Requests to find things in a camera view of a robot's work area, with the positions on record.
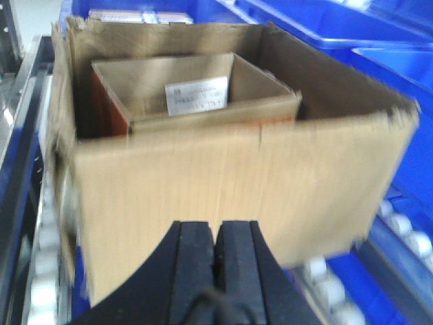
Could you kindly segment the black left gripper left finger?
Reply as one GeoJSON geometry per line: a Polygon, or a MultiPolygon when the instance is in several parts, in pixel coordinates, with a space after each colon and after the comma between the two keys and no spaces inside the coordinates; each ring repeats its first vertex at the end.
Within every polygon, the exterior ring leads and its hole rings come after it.
{"type": "Polygon", "coordinates": [[[141,266],[73,324],[180,324],[214,284],[214,243],[206,222],[175,221],[141,266]]]}

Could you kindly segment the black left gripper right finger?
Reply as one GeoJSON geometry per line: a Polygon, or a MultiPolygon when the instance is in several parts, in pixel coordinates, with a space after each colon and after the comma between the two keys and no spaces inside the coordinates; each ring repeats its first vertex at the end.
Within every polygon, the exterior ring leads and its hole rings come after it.
{"type": "Polygon", "coordinates": [[[256,221],[224,221],[215,244],[215,284],[247,311],[236,324],[321,324],[279,266],[256,221]]]}

